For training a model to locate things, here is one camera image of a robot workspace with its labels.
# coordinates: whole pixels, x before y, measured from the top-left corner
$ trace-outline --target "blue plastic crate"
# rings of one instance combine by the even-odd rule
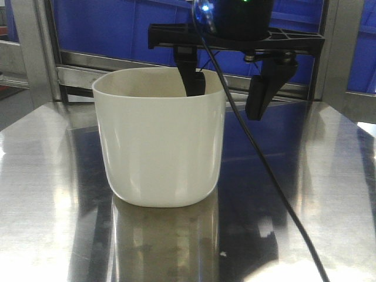
[[[376,0],[366,0],[348,90],[376,93]]]
[[[62,49],[162,65],[174,65],[173,52],[170,48],[147,48],[149,24],[190,21],[190,4],[184,0],[52,0],[52,3]],[[271,26],[315,32],[321,6],[322,0],[276,1]],[[9,13],[14,23],[11,10]],[[8,28],[9,37],[17,41],[14,25]],[[199,66],[208,59],[204,51],[199,51]],[[253,64],[244,63],[240,52],[221,52],[218,60],[224,73],[259,74]],[[308,84],[313,59],[299,56],[298,61],[298,72],[291,81]],[[213,65],[210,63],[207,68],[213,69]]]
[[[14,22],[11,0],[5,0],[6,24],[8,26],[8,39],[18,42],[16,24]]]
[[[54,0],[61,48],[161,64],[171,50],[148,50],[149,24],[186,22],[189,8],[182,0]]]
[[[270,26],[318,32],[322,10],[323,0],[277,0]]]

